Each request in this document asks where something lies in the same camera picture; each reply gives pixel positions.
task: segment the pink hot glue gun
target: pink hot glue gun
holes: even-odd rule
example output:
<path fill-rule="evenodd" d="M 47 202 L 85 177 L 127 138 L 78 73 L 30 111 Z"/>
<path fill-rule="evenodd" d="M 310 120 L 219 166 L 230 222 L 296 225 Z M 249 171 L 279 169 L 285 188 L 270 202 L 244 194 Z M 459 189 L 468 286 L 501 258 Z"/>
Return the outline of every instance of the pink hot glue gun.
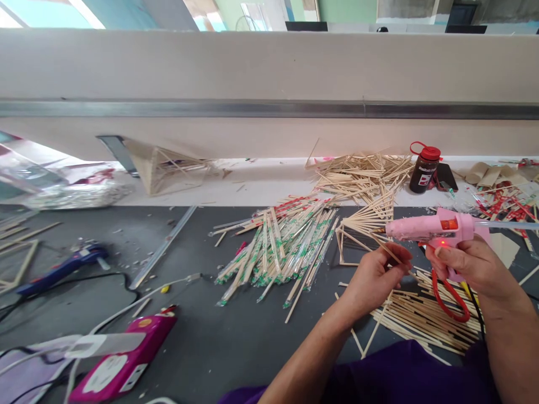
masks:
<path fill-rule="evenodd" d="M 456 247 L 461 241 L 472 240 L 474 233 L 477 233 L 490 245 L 488 227 L 476 226 L 477 222 L 482 221 L 470 214 L 438 208 L 436 215 L 397 219 L 388 223 L 385 232 L 397 240 L 419 241 L 433 248 Z M 448 268 L 448 270 L 450 280 L 464 281 L 464 278 L 453 268 Z"/>

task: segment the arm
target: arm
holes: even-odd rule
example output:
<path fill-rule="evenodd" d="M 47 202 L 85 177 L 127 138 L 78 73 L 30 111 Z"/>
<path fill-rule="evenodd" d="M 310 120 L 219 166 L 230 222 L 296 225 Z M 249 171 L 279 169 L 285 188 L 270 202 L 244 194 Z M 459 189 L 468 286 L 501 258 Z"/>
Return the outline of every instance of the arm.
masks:
<path fill-rule="evenodd" d="M 386 246 L 403 264 L 392 262 L 382 248 L 365 254 L 343 296 L 326 311 L 277 374 L 260 404 L 320 401 L 331 368 L 354 323 L 379 307 L 412 267 L 408 250 L 395 243 Z M 395 266 L 387 270 L 388 264 Z"/>
<path fill-rule="evenodd" d="M 505 404 L 534 402 L 539 396 L 539 319 L 524 290 L 488 244 L 476 235 L 459 249 L 427 249 L 432 267 L 447 278 L 458 270 L 477 292 L 487 328 L 494 381 Z"/>

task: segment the ruler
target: ruler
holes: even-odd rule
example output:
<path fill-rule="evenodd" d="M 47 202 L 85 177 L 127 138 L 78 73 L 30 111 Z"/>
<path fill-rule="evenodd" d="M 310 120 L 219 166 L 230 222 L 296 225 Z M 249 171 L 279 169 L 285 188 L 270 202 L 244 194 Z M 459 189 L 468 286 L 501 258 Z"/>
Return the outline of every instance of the ruler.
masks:
<path fill-rule="evenodd" d="M 144 268 L 140 270 L 140 272 L 136 275 L 135 279 L 131 282 L 131 285 L 129 285 L 129 289 L 134 290 L 142 284 L 142 282 L 146 279 L 146 276 L 150 273 L 152 268 L 157 264 L 157 261 L 163 256 L 165 251 L 168 249 L 170 244 L 174 241 L 176 236 L 180 233 L 180 231 L 183 229 L 191 215 L 195 212 L 197 209 L 196 206 L 191 206 L 187 212 L 182 216 L 180 221 L 174 226 L 172 231 L 168 234 L 168 236 L 165 238 L 165 242 L 157 249 L 156 252 L 152 255 L 150 258 L 150 261 L 146 263 Z"/>

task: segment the bottle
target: bottle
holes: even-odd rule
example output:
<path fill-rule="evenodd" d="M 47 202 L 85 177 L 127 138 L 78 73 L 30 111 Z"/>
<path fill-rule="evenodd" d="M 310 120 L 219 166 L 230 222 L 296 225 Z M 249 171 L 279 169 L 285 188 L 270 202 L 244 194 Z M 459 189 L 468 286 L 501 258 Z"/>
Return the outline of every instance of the bottle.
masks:
<path fill-rule="evenodd" d="M 416 153 L 412 150 L 412 146 L 416 143 L 423 146 L 421 153 Z M 414 172 L 412 173 L 412 179 L 410 180 L 410 191 L 416 194 L 423 194 L 432 180 L 436 167 L 438 167 L 441 152 L 440 149 L 426 146 L 419 141 L 415 141 L 410 145 L 410 151 L 413 154 L 419 155 L 415 163 Z"/>

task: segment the smartphone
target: smartphone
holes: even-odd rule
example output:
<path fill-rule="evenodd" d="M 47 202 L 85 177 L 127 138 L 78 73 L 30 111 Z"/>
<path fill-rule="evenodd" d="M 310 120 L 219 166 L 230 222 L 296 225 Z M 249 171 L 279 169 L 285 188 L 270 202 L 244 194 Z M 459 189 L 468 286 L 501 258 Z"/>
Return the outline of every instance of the smartphone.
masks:
<path fill-rule="evenodd" d="M 445 182 L 447 185 L 449 185 L 453 189 L 453 192 L 457 192 L 459 190 L 459 187 L 456 184 L 455 177 L 453 177 L 453 172 L 451 171 L 451 167 L 449 167 L 449 164 L 438 164 L 438 168 L 436 169 L 434 178 L 436 181 L 436 187 L 439 191 L 448 191 L 445 187 L 442 186 L 442 182 Z"/>

